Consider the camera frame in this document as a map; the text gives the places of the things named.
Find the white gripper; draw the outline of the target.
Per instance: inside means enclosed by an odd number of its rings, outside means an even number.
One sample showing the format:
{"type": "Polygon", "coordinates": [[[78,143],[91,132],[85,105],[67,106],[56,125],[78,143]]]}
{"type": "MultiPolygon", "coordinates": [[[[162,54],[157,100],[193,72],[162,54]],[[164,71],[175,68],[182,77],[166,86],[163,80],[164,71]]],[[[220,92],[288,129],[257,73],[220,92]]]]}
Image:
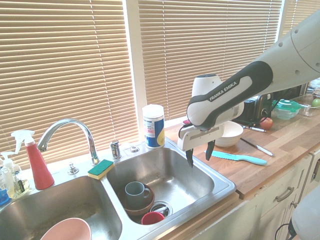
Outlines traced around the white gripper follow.
{"type": "Polygon", "coordinates": [[[220,138],[224,133],[224,124],[214,126],[209,130],[200,130],[197,127],[183,126],[178,133],[177,146],[180,150],[185,151],[188,165],[193,168],[193,151],[194,148],[207,144],[205,159],[210,160],[215,147],[215,140],[220,138]]]}

